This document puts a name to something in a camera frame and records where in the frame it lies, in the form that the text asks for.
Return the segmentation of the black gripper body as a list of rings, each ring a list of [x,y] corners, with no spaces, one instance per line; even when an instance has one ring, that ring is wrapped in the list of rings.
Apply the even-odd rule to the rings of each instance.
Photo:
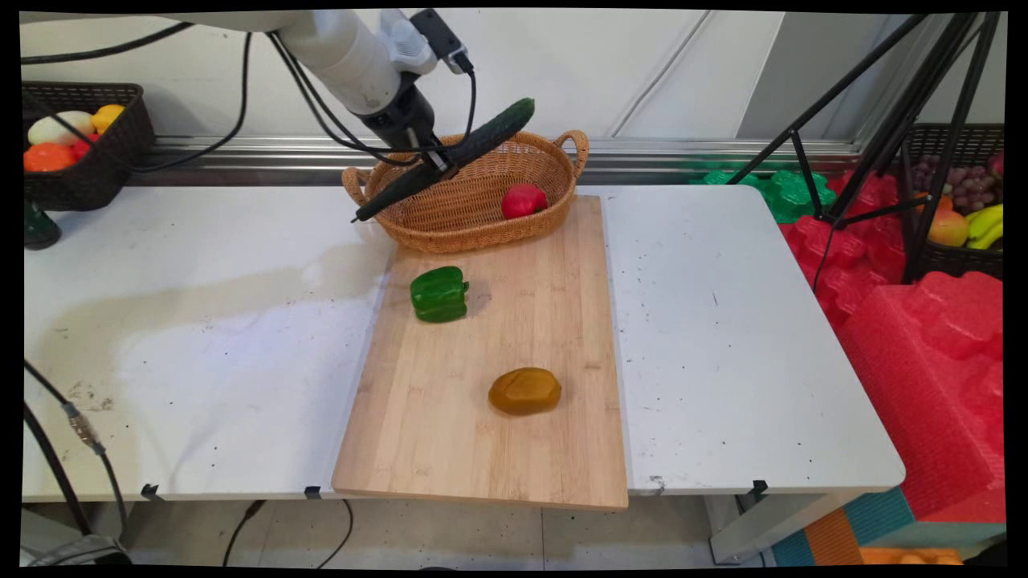
[[[418,149],[424,161],[441,160],[438,151],[425,151],[426,148],[440,146],[441,141],[434,135],[434,110],[416,87],[414,78],[403,78],[395,98],[381,111],[359,118],[386,143],[383,147],[367,148],[367,153],[411,153]]]

